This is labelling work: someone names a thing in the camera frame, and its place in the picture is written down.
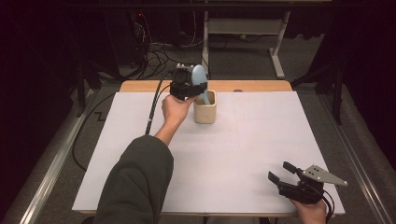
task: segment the table leg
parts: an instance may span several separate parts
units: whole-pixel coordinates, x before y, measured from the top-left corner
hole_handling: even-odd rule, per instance
[[[209,49],[207,47],[207,40],[209,37],[208,23],[209,23],[209,12],[205,12],[204,18],[204,46],[202,49],[202,62],[201,65],[204,67],[206,74],[209,74]]]
[[[276,76],[279,79],[285,78],[285,74],[283,73],[282,66],[280,65],[280,60],[277,57],[277,53],[279,52],[279,48],[280,48],[280,44],[282,43],[283,35],[285,34],[286,27],[288,26],[289,16],[290,16],[290,12],[289,11],[285,12],[285,15],[283,16],[282,23],[279,26],[279,31],[277,33],[276,46],[274,48],[269,49],[271,59],[272,59],[272,62],[274,64],[274,68],[276,71]]]
[[[260,224],[271,224],[270,219],[268,217],[259,217]]]
[[[204,217],[204,224],[207,223],[207,220],[209,219],[209,217]]]

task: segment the hand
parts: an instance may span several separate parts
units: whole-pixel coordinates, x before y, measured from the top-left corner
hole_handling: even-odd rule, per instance
[[[167,146],[171,143],[178,127],[187,117],[189,107],[197,97],[190,97],[185,101],[178,100],[173,95],[167,95],[163,99],[163,117],[165,122],[161,129],[155,134]]]
[[[304,224],[325,224],[326,204],[320,200],[316,204],[304,204],[290,199],[298,210],[298,216]]]
[[[165,123],[176,124],[179,126],[189,113],[189,107],[197,96],[189,97],[185,101],[178,100],[173,95],[167,95],[163,99],[163,117]]]

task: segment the human hand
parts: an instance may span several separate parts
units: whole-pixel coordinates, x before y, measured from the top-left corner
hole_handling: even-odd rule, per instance
[[[298,216],[304,224],[325,224],[326,223],[326,203],[320,200],[316,204],[304,204],[290,199],[296,206]]]
[[[185,101],[181,101],[171,94],[167,95],[163,99],[163,117],[165,118],[165,123],[170,123],[178,127],[187,117],[189,107],[196,98],[197,96],[193,96]]]

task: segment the wooden table edge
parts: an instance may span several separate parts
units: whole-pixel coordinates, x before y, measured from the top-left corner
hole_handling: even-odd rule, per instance
[[[160,88],[169,85],[171,80],[164,80]],[[154,92],[159,80],[124,81],[120,92]],[[285,80],[209,80],[208,89],[212,91],[292,91],[291,85]]]

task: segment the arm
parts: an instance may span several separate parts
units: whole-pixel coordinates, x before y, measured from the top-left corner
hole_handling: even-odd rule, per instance
[[[173,95],[168,95],[163,99],[163,116],[165,122],[155,136],[167,146],[169,146],[178,127],[187,117],[189,107],[195,99],[196,97],[190,97],[186,101],[180,101]]]
[[[296,206],[298,216],[304,224],[326,223],[326,204],[322,200],[316,204],[303,204],[292,199],[290,201]]]
[[[195,98],[163,100],[165,122],[155,137],[144,135],[129,145],[111,170],[94,223],[157,223],[172,177],[173,157],[167,147],[187,117]]]

